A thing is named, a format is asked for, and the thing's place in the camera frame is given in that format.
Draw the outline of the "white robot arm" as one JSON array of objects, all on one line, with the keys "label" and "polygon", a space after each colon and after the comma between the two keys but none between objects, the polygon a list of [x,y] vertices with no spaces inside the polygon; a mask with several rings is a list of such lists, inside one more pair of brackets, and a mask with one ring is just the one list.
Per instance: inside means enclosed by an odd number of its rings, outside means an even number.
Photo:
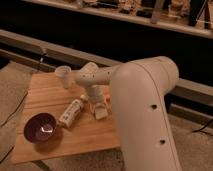
[{"label": "white robot arm", "polygon": [[177,65],[159,56],[97,68],[90,62],[75,77],[93,96],[107,85],[126,171],[182,171],[164,96],[179,81]]}]

